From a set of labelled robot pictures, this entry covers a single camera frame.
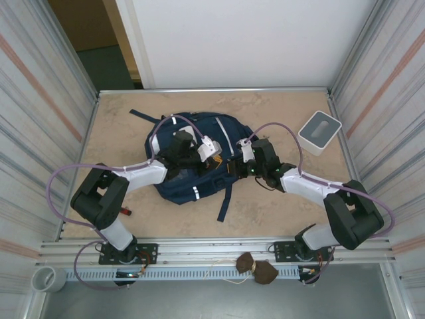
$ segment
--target white cup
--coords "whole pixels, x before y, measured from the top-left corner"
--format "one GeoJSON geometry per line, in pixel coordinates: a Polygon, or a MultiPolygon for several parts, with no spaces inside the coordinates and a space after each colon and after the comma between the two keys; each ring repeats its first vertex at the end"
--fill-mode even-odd
{"type": "Polygon", "coordinates": [[[65,282],[65,270],[43,266],[34,273],[31,279],[31,286],[38,292],[56,292],[65,285],[65,282]]]}

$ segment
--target navy blue backpack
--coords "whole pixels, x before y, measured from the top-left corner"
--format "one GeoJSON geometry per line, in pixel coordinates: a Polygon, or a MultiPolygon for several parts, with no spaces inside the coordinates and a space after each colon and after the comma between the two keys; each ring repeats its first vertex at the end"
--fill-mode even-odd
{"type": "MultiPolygon", "coordinates": [[[[147,158],[150,158],[151,149],[149,147],[149,140],[160,120],[136,110],[131,110],[130,113],[155,124],[145,142],[146,155],[147,158]]],[[[236,118],[226,114],[182,112],[176,113],[176,115],[183,116],[192,121],[202,134],[220,144],[222,148],[220,154],[222,163],[216,169],[208,171],[202,176],[199,176],[195,169],[182,169],[177,177],[157,184],[155,187],[163,198],[179,205],[188,201],[196,201],[225,189],[226,194],[217,218],[218,221],[223,222],[232,195],[232,184],[238,180],[237,177],[228,173],[227,163],[242,157],[242,153],[236,148],[236,143],[242,138],[250,136],[252,130],[248,126],[241,124],[236,118]]],[[[179,118],[166,121],[157,132],[159,148],[161,150],[168,148],[173,138],[173,133],[186,126],[188,126],[188,123],[179,118]]],[[[199,144],[201,137],[198,133],[195,134],[199,144]]]]}

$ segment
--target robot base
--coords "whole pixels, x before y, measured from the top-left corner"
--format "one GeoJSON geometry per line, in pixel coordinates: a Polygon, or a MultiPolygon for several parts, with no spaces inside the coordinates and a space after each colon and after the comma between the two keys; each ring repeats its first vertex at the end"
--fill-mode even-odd
{"type": "Polygon", "coordinates": [[[332,250],[331,247],[322,247],[317,251],[307,250],[297,241],[276,241],[273,246],[277,263],[319,262],[320,258],[326,263],[332,250]]]}
{"type": "Polygon", "coordinates": [[[147,256],[144,253],[149,255],[149,265],[156,264],[158,244],[136,244],[135,256],[127,263],[122,261],[119,251],[110,244],[105,244],[102,245],[102,248],[100,249],[99,265],[145,265],[147,256]]]}

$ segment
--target white wall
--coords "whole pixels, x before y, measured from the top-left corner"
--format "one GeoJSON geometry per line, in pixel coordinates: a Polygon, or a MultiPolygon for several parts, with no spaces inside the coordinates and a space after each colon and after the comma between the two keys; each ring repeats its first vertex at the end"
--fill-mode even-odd
{"type": "Polygon", "coordinates": [[[329,86],[375,0],[116,0],[146,88],[329,86]]]}

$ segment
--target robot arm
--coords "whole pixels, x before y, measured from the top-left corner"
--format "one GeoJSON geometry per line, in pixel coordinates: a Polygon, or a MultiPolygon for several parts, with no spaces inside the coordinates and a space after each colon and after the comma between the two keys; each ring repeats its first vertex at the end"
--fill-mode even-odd
{"type": "Polygon", "coordinates": [[[383,227],[383,218],[372,201],[329,186],[340,185],[366,193],[360,182],[327,181],[307,173],[301,176],[295,165],[280,163],[267,139],[252,143],[242,140],[239,144],[243,158],[229,164],[230,173],[241,178],[261,177],[270,187],[300,195],[326,210],[329,223],[312,225],[296,236],[301,250],[316,251],[335,245],[353,250],[383,227]]]}
{"type": "Polygon", "coordinates": [[[198,148],[193,147],[193,138],[193,134],[184,130],[177,132],[168,149],[160,151],[152,162],[146,161],[116,171],[92,169],[72,197],[71,207],[101,232],[121,261],[133,259],[137,244],[136,238],[118,217],[126,194],[172,179],[180,169],[203,169],[207,165],[205,162],[221,153],[220,145],[207,136],[198,148]]]}

